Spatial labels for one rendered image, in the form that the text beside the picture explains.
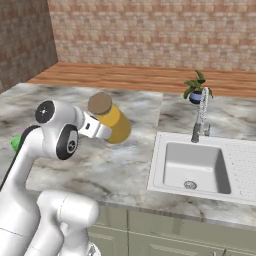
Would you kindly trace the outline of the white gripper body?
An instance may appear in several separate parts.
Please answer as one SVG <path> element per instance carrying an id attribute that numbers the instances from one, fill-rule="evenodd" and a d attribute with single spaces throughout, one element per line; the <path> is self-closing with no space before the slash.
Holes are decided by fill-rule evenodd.
<path id="1" fill-rule="evenodd" d="M 100 123 L 95 137 L 104 139 L 104 140 L 108 140 L 109 137 L 111 136 L 111 134 L 112 134 L 112 129 L 110 127 Z"/>

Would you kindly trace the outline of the yellow pitcher with brown lid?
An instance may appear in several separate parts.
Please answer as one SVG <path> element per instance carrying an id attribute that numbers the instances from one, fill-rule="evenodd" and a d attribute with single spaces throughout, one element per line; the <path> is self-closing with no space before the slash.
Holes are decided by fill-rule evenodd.
<path id="1" fill-rule="evenodd" d="M 88 110 L 104 125 L 112 129 L 107 141 L 118 144 L 126 140 L 131 131 L 131 124 L 123 112 L 112 102 L 105 92 L 98 92 L 88 101 Z"/>

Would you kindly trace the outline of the green cup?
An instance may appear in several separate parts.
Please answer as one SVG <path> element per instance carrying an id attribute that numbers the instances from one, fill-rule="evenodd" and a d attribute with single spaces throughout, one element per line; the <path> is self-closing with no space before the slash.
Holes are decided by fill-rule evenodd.
<path id="1" fill-rule="evenodd" d="M 16 136 L 10 141 L 10 144 L 11 144 L 11 146 L 12 146 L 12 148 L 13 148 L 14 151 L 17 151 L 17 150 L 18 150 L 20 141 L 21 141 L 21 136 L 20 136 L 20 135 L 16 135 Z"/>

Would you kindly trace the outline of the pale green drawer front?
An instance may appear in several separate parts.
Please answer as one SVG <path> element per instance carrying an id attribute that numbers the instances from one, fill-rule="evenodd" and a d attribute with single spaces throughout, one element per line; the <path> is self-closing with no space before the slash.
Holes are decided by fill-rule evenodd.
<path id="1" fill-rule="evenodd" d="M 100 217 L 96 224 L 125 231 L 127 229 L 127 212 L 122 208 L 101 206 Z"/>

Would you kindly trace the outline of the silver spring tap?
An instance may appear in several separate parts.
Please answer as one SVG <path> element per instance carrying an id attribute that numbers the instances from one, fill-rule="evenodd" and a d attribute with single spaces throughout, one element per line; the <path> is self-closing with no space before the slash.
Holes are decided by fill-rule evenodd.
<path id="1" fill-rule="evenodd" d="M 199 106 L 197 119 L 193 127 L 193 133 L 191 138 L 191 141 L 193 143 L 198 143 L 200 136 L 210 135 L 210 124 L 206 122 L 208 98 L 209 89 L 207 87 L 205 87 L 201 93 L 195 91 L 192 92 L 189 96 L 190 102 Z"/>

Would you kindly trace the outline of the white sink with drainer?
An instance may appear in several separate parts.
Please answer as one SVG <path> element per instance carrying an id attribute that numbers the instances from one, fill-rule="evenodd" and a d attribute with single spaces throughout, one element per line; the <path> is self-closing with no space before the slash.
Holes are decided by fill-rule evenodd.
<path id="1" fill-rule="evenodd" d="M 147 188 L 256 206 L 256 141 L 159 132 Z"/>

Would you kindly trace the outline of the green plant in blue pot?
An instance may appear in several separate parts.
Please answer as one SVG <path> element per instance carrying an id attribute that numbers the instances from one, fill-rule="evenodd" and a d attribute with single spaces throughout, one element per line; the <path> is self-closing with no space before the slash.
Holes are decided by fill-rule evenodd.
<path id="1" fill-rule="evenodd" d="M 206 79 L 200 70 L 196 70 L 196 73 L 196 78 L 184 82 L 188 88 L 184 91 L 183 98 L 189 99 L 192 104 L 198 105 L 201 101 L 201 94 L 204 89 L 203 84 L 206 82 Z"/>

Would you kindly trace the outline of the pale green cupboard door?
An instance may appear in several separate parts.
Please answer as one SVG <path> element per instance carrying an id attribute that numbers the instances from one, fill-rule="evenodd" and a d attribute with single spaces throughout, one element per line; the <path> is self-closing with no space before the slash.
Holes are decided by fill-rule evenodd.
<path id="1" fill-rule="evenodd" d="M 256 256 L 256 253 L 130 232 L 129 256 Z"/>
<path id="2" fill-rule="evenodd" d="M 128 256 L 126 231 L 93 226 L 88 232 L 91 241 L 99 248 L 102 256 Z"/>

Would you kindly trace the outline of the pale green panel under sink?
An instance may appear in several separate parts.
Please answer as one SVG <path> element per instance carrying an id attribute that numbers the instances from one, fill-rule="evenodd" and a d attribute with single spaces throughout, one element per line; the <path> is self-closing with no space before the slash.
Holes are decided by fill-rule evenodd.
<path id="1" fill-rule="evenodd" d="M 130 211 L 129 228 L 133 232 L 160 237 L 179 237 L 198 242 L 227 245 L 230 249 L 256 252 L 256 231 L 216 224 Z"/>

